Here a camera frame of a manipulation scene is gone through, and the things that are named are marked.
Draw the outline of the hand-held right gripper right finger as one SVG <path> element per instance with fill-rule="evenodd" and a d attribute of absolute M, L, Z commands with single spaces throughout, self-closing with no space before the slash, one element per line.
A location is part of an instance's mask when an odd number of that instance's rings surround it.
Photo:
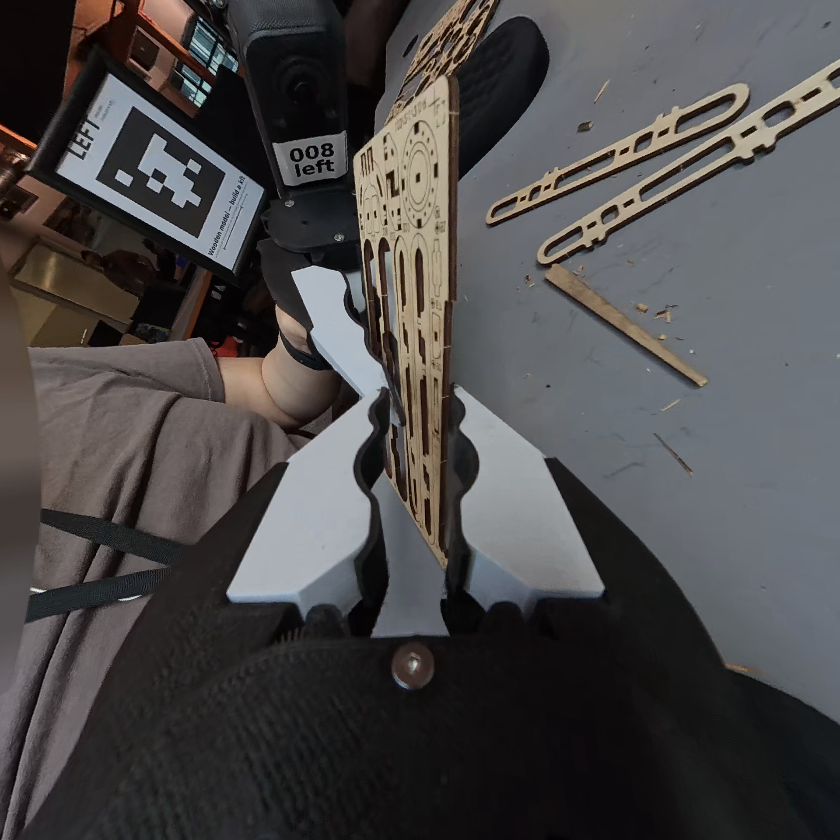
<path fill-rule="evenodd" d="M 456 385 L 443 618 L 474 633 L 498 604 L 598 600 L 605 585 L 544 454 Z"/>

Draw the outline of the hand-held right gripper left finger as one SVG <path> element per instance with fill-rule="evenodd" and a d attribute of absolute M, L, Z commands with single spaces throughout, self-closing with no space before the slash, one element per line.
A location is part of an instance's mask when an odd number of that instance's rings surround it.
<path fill-rule="evenodd" d="M 227 588 L 231 603 L 332 606 L 370 636 L 389 582 L 373 488 L 384 471 L 391 398 L 382 388 L 289 458 Z"/>

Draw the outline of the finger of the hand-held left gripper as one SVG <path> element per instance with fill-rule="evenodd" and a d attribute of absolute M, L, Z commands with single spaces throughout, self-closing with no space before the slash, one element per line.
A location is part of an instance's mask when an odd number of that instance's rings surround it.
<path fill-rule="evenodd" d="M 335 269 L 309 266 L 291 273 L 311 321 L 314 346 L 360 396 L 385 388 L 391 398 L 391 420 L 404 427 L 406 416 L 393 378 L 371 350 L 368 332 L 352 314 L 350 285 Z"/>

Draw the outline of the laser-cut wooden parts sheet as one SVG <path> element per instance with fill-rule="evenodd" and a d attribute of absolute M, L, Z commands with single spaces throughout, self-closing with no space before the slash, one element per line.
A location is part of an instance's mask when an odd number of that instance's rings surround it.
<path fill-rule="evenodd" d="M 415 96 L 353 158 L 371 351 L 395 393 L 385 471 L 444 569 L 458 162 L 452 77 Z"/>
<path fill-rule="evenodd" d="M 417 48 L 413 62 L 386 118 L 395 119 L 438 78 L 451 77 L 471 56 L 494 16 L 499 1 L 457 1 Z"/>

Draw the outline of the person's left forearm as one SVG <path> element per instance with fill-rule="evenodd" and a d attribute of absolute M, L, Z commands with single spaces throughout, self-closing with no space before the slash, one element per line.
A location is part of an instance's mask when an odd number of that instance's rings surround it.
<path fill-rule="evenodd" d="M 316 371 L 278 344 L 264 358 L 219 358 L 225 404 L 258 415 L 286 431 L 316 421 L 339 399 L 344 381 Z"/>

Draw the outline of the person's left hand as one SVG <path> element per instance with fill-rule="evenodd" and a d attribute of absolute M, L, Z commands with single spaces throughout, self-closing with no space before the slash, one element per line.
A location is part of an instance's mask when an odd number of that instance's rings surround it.
<path fill-rule="evenodd" d="M 278 328 L 284 340 L 297 351 L 309 354 L 312 349 L 309 346 L 308 331 L 305 327 L 279 306 L 275 306 L 275 312 Z"/>

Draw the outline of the framed left marker sign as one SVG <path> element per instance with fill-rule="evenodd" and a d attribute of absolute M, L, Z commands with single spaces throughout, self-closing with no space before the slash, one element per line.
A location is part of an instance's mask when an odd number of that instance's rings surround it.
<path fill-rule="evenodd" d="M 268 197 L 183 111 L 100 47 L 26 174 L 230 282 L 249 264 Z"/>

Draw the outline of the thin wood sliver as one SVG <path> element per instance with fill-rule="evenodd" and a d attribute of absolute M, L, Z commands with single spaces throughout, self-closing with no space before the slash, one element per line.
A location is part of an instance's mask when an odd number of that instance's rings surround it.
<path fill-rule="evenodd" d="M 666 441 L 658 434 L 653 433 L 654 438 L 658 441 L 658 443 L 664 448 L 666 452 L 675 460 L 675 462 L 689 475 L 693 476 L 694 471 L 690 466 L 685 462 L 683 458 L 668 444 Z"/>

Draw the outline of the black quilted cushion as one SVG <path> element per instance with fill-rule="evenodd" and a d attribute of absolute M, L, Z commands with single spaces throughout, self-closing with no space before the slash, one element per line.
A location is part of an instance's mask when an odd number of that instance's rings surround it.
<path fill-rule="evenodd" d="M 514 17 L 484 37 L 458 69 L 458 178 L 519 121 L 547 75 L 550 52 L 539 27 Z"/>

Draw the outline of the tapered wooden stick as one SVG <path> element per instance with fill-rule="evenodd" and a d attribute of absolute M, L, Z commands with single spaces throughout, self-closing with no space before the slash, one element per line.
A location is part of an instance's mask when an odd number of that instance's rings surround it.
<path fill-rule="evenodd" d="M 589 288 L 583 280 L 567 269 L 561 266 L 553 266 L 546 272 L 545 279 L 599 319 L 603 320 L 611 328 L 666 364 L 688 382 L 697 387 L 703 387 L 708 384 L 709 380 L 705 375 L 696 371 L 687 362 L 684 362 L 678 357 L 677 354 L 667 349 L 661 343 L 660 339 L 654 338 L 636 325 L 628 316 L 615 308 L 593 289 Z"/>

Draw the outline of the scattered wood chips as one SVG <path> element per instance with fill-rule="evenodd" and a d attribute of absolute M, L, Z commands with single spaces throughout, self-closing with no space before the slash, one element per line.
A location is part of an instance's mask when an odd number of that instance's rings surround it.
<path fill-rule="evenodd" d="M 585 283 L 585 284 L 586 284 L 589 288 L 591 288 L 591 287 L 588 285 L 588 283 L 587 283 L 587 281 L 585 280 L 585 278 L 584 278 L 584 276 L 582 275 L 582 273 L 580 273 L 580 271 L 575 271 L 575 270 L 570 270 L 570 269 L 567 269 L 567 270 L 568 270 L 568 271 L 570 271 L 572 274 L 576 275 L 577 277 L 579 277 L 581 280 L 583 280 L 583 282 L 584 282 L 584 283 Z M 521 279 L 519 279 L 519 280 L 517 281 L 517 283 L 518 283 L 518 286 L 519 286 L 519 287 L 522 287 L 522 288 L 525 288 L 525 287 L 526 287 L 526 288 L 534 288 L 534 287 L 536 287 L 536 286 L 538 285 L 537 280 L 538 280 L 538 278 L 537 278 L 537 276 L 536 276 L 536 272 L 535 272 L 535 271 L 532 271 L 532 272 L 531 272 L 531 274 L 525 275 L 525 276 L 523 276 Z M 553 285 L 551 285 L 550 283 L 549 283 L 549 285 L 550 285 L 550 286 L 552 286 L 552 287 L 553 287 L 556 291 L 557 291 L 557 290 L 559 290 L 560 292 L 562 292 L 560 289 L 558 289 L 558 288 L 554 287 L 554 286 L 553 286 Z M 593 319 L 594 319 L 594 320 L 598 321 L 598 322 L 599 322 L 599 323 L 601 323 L 603 326 L 607 327 L 607 328 L 608 328 L 610 331 L 612 331 L 614 334 L 623 336 L 620 332 L 618 332 L 618 331 L 614 330 L 613 328 L 611 328 L 608 324 L 606 324 L 603 320 L 601 320 L 601 319 L 600 319 L 600 318 L 598 318 L 596 315 L 594 315 L 593 313 L 591 313 L 589 310 L 587 310 L 586 308 L 584 308 L 581 304 L 577 303 L 576 301 L 574 301 L 572 298 L 568 297 L 568 296 L 567 296 L 566 294 L 564 294 L 563 292 L 562 292 L 562 294 L 563 294 L 564 296 L 566 296 L 568 299 L 570 299 L 570 300 L 574 303 L 574 305 L 575 305 L 575 306 L 577 306 L 577 307 L 578 307 L 579 309 L 581 309 L 582 311 L 583 311 L 583 310 L 585 310 L 585 311 L 586 311 L 586 312 L 587 312 L 590 316 L 592 316 L 592 317 L 593 317 Z M 654 313 L 653 313 L 653 314 L 651 314 L 649 317 L 650 317 L 650 318 L 651 318 L 654 322 L 657 322 L 657 323 L 658 323 L 658 321 L 662 321 L 662 323 L 660 323 L 660 324 L 658 325 L 658 328 L 661 328 L 661 327 L 663 326 L 663 324 L 664 324 L 665 326 L 667 326 L 668 324 L 670 324 L 670 323 L 671 323 L 671 321 L 672 321 L 672 319 L 673 319 L 673 310 L 674 310 L 674 309 L 675 309 L 675 306 L 671 306 L 671 305 L 668 305 L 668 306 L 663 306 L 663 307 L 662 307 L 659 311 L 654 312 Z M 642 302 L 636 302 L 636 303 L 634 303 L 634 305 L 633 305 L 633 312 L 635 312 L 635 313 L 636 313 L 636 315 L 645 315 L 645 313 L 647 313 L 647 312 L 648 312 L 648 306 L 647 306 L 646 304 L 642 303 Z M 631 319 L 633 322 L 635 322 L 635 323 L 636 323 L 636 325 L 638 325 L 638 326 L 639 326 L 639 324 L 638 324 L 636 321 L 634 321 L 632 318 L 630 318 L 630 319 Z M 668 340 L 668 335 L 667 335 L 667 334 L 665 334 L 665 333 L 663 333 L 663 332 L 661 332 L 661 331 L 660 331 L 660 332 L 657 332 L 656 330 L 654 330 L 654 332 L 653 332 L 653 333 L 650 333 L 650 332 L 648 332 L 648 331 L 646 331 L 646 332 L 647 332 L 647 333 L 649 333 L 650 335 L 652 335 L 654 338 L 659 339 L 659 340 L 661 341 L 661 343 L 662 343 L 662 342 L 665 342 L 665 341 L 667 341 L 667 340 Z"/>

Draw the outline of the slotted wooden strip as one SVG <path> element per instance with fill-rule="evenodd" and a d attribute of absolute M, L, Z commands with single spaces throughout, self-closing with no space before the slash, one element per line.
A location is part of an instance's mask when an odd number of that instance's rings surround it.
<path fill-rule="evenodd" d="M 560 263 L 602 245 L 609 235 L 734 165 L 773 151 L 778 140 L 836 108 L 835 60 L 761 108 L 733 123 L 651 176 L 619 193 L 539 248 L 541 266 Z"/>
<path fill-rule="evenodd" d="M 497 200 L 487 211 L 486 224 L 502 224 L 718 130 L 743 113 L 750 96 L 749 86 L 738 82 L 688 106 L 673 107 L 642 129 Z"/>

